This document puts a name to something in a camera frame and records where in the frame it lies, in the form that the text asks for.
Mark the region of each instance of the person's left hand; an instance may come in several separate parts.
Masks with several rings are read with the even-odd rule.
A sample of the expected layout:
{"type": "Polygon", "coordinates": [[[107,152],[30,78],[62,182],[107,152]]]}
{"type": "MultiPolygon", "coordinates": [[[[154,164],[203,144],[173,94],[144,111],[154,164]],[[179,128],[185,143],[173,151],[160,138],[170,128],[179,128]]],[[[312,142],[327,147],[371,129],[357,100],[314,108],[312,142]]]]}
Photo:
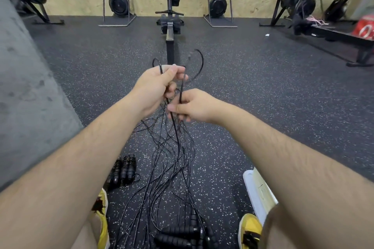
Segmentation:
{"type": "Polygon", "coordinates": [[[146,70],[138,79],[129,96],[137,105],[142,118],[152,114],[161,101],[175,95],[176,83],[173,80],[182,80],[185,67],[177,65],[162,65],[146,70]]]}

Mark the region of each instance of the yellow shoe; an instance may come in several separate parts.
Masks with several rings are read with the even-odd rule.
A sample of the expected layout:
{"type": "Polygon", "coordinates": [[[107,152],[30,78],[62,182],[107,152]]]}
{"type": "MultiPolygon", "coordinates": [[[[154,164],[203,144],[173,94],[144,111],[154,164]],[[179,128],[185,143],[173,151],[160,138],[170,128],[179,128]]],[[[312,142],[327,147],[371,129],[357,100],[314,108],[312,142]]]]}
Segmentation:
{"type": "Polygon", "coordinates": [[[261,236],[262,225],[252,214],[245,214],[239,223],[238,242],[240,249],[255,249],[261,236]]]}
{"type": "Polygon", "coordinates": [[[108,197],[104,189],[101,189],[99,196],[96,199],[95,204],[92,207],[94,211],[91,215],[90,222],[92,231],[97,241],[98,249],[109,249],[109,232],[107,217],[105,216],[108,209],[108,197]]]}

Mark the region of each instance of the hand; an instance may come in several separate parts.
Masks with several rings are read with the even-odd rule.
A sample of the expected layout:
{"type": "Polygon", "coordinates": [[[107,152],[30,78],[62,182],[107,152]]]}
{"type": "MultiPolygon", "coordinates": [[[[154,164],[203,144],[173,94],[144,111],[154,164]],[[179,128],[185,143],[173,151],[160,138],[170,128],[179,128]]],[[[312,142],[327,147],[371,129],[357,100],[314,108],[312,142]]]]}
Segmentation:
{"type": "Polygon", "coordinates": [[[179,119],[187,122],[194,119],[216,124],[224,104],[204,91],[192,89],[182,92],[182,104],[179,104],[179,96],[176,96],[168,105],[168,111],[179,114],[179,119]]]}
{"type": "Polygon", "coordinates": [[[162,71],[163,74],[159,66],[146,70],[129,93],[142,118],[152,114],[165,98],[174,97],[176,83],[173,80],[183,79],[185,67],[162,65],[162,71]]]}

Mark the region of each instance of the concrete pillar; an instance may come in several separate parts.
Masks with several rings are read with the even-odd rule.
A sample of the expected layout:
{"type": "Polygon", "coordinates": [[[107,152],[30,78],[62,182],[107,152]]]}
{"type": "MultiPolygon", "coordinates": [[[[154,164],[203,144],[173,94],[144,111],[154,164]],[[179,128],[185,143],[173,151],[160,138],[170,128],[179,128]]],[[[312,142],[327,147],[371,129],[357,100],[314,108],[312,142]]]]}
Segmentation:
{"type": "Polygon", "coordinates": [[[1,191],[82,124],[10,1],[0,4],[1,191]]]}

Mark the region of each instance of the speckled gym floor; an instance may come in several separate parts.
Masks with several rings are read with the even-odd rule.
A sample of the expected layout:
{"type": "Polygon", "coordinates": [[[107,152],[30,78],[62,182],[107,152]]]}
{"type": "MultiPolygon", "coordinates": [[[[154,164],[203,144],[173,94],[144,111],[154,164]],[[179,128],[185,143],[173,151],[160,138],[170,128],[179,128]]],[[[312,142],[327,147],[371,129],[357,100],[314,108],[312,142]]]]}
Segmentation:
{"type": "MultiPolygon", "coordinates": [[[[156,17],[137,17],[127,28],[98,27],[99,17],[64,19],[65,26],[27,27],[84,125],[126,95],[154,57],[166,62],[156,17]]],[[[195,48],[205,57],[202,74],[190,87],[241,106],[374,181],[374,68],[348,68],[305,42],[260,28],[257,19],[237,19],[237,24],[237,29],[213,29],[203,18],[185,18],[177,36],[180,63],[195,48]]],[[[222,128],[192,123],[189,130],[196,145],[195,202],[222,248],[237,248],[239,220],[253,211],[242,175],[253,166],[222,128]]],[[[150,137],[140,132],[124,153],[134,152],[138,172],[147,175],[153,149],[150,137]]],[[[138,187],[109,194],[112,236],[138,187]]],[[[160,209],[165,225],[173,216],[168,203],[160,209]]]]}

